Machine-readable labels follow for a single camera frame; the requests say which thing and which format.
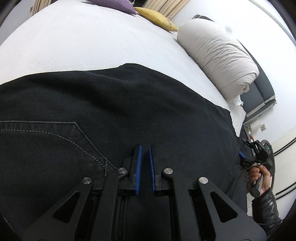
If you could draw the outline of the right forearm dark sleeve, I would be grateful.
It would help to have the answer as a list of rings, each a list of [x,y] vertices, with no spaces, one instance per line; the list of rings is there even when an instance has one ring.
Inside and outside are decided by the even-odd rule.
[[[252,218],[265,231],[267,238],[280,226],[282,221],[271,188],[252,200]]]

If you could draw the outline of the right hand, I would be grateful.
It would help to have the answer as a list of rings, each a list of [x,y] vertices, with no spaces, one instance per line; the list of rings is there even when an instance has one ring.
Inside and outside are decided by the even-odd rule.
[[[271,174],[264,165],[253,164],[248,171],[247,189],[254,198],[262,196],[271,187]]]

